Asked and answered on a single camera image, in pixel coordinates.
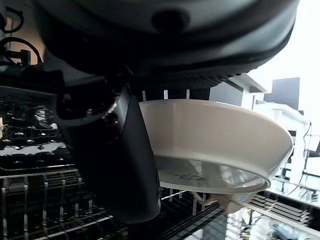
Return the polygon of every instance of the wire rack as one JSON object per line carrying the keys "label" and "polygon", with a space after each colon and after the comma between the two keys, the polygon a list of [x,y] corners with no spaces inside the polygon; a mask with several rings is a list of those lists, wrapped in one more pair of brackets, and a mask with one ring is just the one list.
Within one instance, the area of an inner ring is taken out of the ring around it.
{"label": "wire rack", "polygon": [[153,220],[125,226],[96,204],[76,169],[0,177],[2,236],[44,239],[223,239],[227,217],[217,204],[203,207],[185,191],[162,189]]}

